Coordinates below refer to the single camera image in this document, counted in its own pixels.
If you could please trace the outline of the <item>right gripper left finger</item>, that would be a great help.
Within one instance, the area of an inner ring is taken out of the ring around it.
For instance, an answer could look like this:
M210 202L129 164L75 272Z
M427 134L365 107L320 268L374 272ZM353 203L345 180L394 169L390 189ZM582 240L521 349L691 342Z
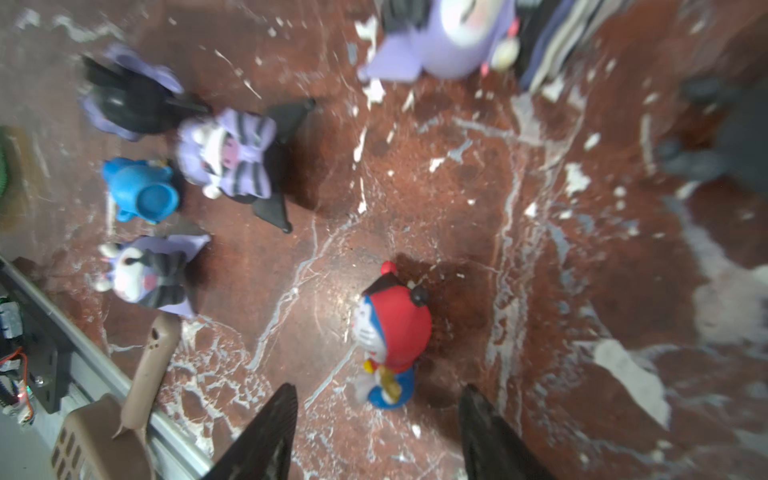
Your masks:
M286 480L298 420L296 387L282 384L203 480Z

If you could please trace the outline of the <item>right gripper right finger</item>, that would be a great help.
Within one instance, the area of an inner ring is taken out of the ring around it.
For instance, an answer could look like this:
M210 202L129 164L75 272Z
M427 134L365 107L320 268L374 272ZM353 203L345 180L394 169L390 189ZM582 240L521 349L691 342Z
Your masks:
M463 388L458 416L469 480L555 478L476 386Z

